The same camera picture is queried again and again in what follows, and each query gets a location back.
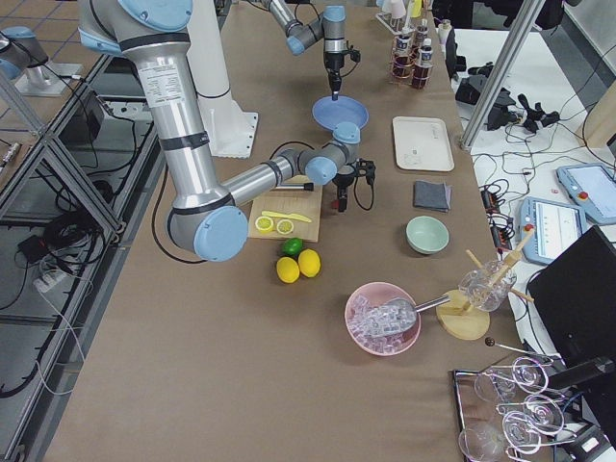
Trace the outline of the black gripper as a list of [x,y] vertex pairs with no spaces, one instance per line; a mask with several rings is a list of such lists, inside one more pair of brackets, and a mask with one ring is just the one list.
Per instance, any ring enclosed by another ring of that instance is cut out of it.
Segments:
[[341,90],[341,70],[345,65],[347,42],[344,38],[325,38],[323,40],[323,62],[328,70],[328,84],[331,99],[337,100]]
[[337,211],[339,213],[347,210],[347,189],[353,184],[356,175],[356,167],[354,165],[346,165],[341,167],[333,179],[333,183],[337,188]]

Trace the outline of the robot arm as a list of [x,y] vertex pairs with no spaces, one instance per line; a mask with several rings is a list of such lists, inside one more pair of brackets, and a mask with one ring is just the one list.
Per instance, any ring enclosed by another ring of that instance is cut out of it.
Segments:
[[323,44],[323,65],[327,73],[331,98],[337,101],[343,83],[342,69],[352,48],[346,39],[346,9],[342,5],[326,6],[310,23],[302,23],[285,1],[257,1],[259,8],[270,13],[283,30],[293,55],[304,53],[320,40]]
[[360,130],[344,121],[322,148],[286,149],[217,179],[212,149],[246,139],[252,125],[231,97],[210,1],[83,1],[79,33],[87,48],[134,64],[176,190],[167,232],[203,260],[226,261],[243,248],[246,202],[299,174],[324,185],[356,162]]

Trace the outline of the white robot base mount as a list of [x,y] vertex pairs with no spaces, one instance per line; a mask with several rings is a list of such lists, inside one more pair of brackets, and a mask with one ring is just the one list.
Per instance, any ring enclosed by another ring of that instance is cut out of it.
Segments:
[[214,1],[192,3],[188,31],[188,61],[211,153],[245,159],[251,154],[258,115],[243,111],[232,95]]

